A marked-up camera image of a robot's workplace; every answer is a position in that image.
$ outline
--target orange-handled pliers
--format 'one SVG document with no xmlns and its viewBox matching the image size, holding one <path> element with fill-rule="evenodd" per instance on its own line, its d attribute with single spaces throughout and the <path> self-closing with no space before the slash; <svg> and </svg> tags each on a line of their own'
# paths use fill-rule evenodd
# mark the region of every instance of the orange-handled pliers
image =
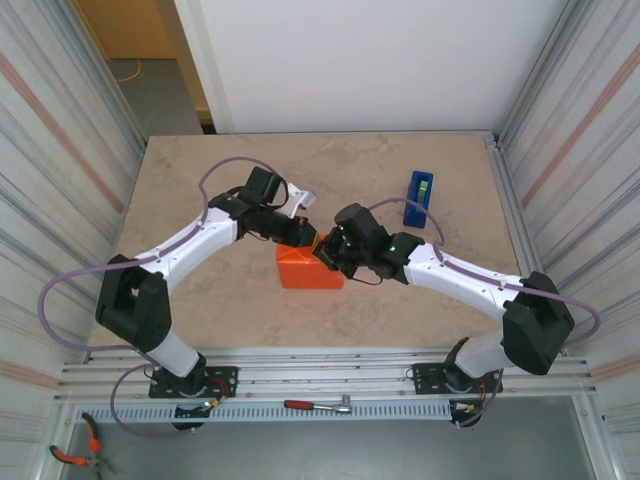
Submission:
<svg viewBox="0 0 640 480">
<path fill-rule="evenodd" d="M 105 467 L 112 473 L 116 472 L 107 462 L 98 456 L 98 453 L 102 450 L 102 443 L 98 438 L 98 427 L 96 426 L 96 422 L 88 413 L 83 413 L 82 419 L 87 422 L 87 426 L 89 427 L 89 451 L 91 454 L 88 457 L 72 457 L 64 453 L 55 445 L 51 445 L 49 447 L 49 451 L 56 460 L 62 463 L 77 465 L 78 467 L 91 467 L 93 476 L 96 477 L 97 480 L 101 480 L 102 476 L 100 475 L 99 467 Z"/>
</svg>

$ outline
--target corrugated metal wall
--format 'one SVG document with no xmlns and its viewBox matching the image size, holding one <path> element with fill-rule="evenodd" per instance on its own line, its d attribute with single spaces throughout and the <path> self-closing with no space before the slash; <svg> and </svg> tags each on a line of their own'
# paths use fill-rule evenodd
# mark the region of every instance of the corrugated metal wall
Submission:
<svg viewBox="0 0 640 480">
<path fill-rule="evenodd" d="M 580 353 L 640 478 L 640 2 L 581 7 L 503 147 L 542 267 L 603 314 Z M 583 332 L 588 314 L 573 313 Z"/>
<path fill-rule="evenodd" d="M 144 151 L 73 15 L 65 2 L 0 3 L 0 478 L 28 475 L 60 368 L 78 360 L 40 327 L 38 291 L 107 260 Z M 86 341 L 98 288 L 52 292 L 62 335 Z"/>
</svg>

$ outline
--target beige tabletop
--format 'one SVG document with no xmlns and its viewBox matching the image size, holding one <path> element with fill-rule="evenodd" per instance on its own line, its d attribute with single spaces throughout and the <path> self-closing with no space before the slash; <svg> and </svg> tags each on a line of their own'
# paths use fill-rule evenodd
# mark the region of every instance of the beige tabletop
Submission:
<svg viewBox="0 0 640 480">
<path fill-rule="evenodd" d="M 213 163 L 245 155 L 271 164 L 318 200 L 306 212 L 326 233 L 346 205 L 404 196 L 413 170 L 434 174 L 430 209 L 447 236 L 444 251 L 505 273 L 518 268 L 479 134 L 315 134 L 153 137 L 142 163 L 117 251 L 135 256 L 193 220 L 196 185 Z M 210 196 L 245 182 L 252 164 L 225 165 L 207 183 Z M 404 206 L 376 217 L 389 232 L 435 230 L 402 225 Z M 374 280 L 360 269 L 358 276 Z M 275 244 L 246 237 L 218 252 L 171 296 L 174 326 L 205 346 L 446 346 L 500 327 L 443 294 L 393 281 L 342 290 L 285 290 Z M 96 326 L 92 344 L 114 342 Z"/>
</svg>

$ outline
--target orange block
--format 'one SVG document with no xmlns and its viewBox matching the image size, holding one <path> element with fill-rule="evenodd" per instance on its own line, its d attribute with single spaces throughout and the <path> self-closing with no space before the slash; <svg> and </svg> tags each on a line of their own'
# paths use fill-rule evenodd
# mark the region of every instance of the orange block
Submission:
<svg viewBox="0 0 640 480">
<path fill-rule="evenodd" d="M 276 245 L 276 263 L 284 288 L 342 288 L 344 275 L 332 272 L 312 255 L 313 247 Z"/>
</svg>

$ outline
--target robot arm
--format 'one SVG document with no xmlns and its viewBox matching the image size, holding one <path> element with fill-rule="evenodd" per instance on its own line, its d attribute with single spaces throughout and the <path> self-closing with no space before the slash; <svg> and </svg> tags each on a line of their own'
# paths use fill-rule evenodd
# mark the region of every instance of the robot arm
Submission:
<svg viewBox="0 0 640 480">
<path fill-rule="evenodd" d="M 353 278 L 358 267 L 364 266 L 382 279 L 445 293 L 502 323 L 502 331 L 475 339 L 464 338 L 451 351 L 445 370 L 456 389 L 464 390 L 472 379 L 514 365 L 536 375 L 546 374 L 573 329 L 573 318 L 563 303 L 505 289 L 472 276 L 489 277 L 501 282 L 499 285 L 524 285 L 557 293 L 546 275 L 534 272 L 523 279 L 444 253 L 441 262 L 433 245 L 405 232 L 389 235 L 371 212 L 359 204 L 340 211 L 335 223 L 337 226 L 314 249 L 314 255 L 329 269 Z M 472 275 L 449 268 L 445 265 L 447 260 Z"/>
<path fill-rule="evenodd" d="M 285 203 L 278 207 L 271 203 L 280 184 L 287 190 Z M 198 392 L 204 382 L 206 362 L 173 329 L 170 293 L 198 265 L 247 232 L 289 246 L 312 245 L 316 231 L 296 212 L 314 201 L 312 192 L 299 190 L 260 167 L 254 168 L 244 186 L 209 202 L 204 222 L 198 217 L 162 244 L 135 257 L 157 257 L 156 261 L 107 272 L 96 320 L 160 364 L 178 391 L 187 395 Z M 200 230 L 180 244 L 195 228 Z M 179 246 L 160 255 L 176 242 Z M 128 260 L 117 255 L 109 263 Z"/>
</svg>

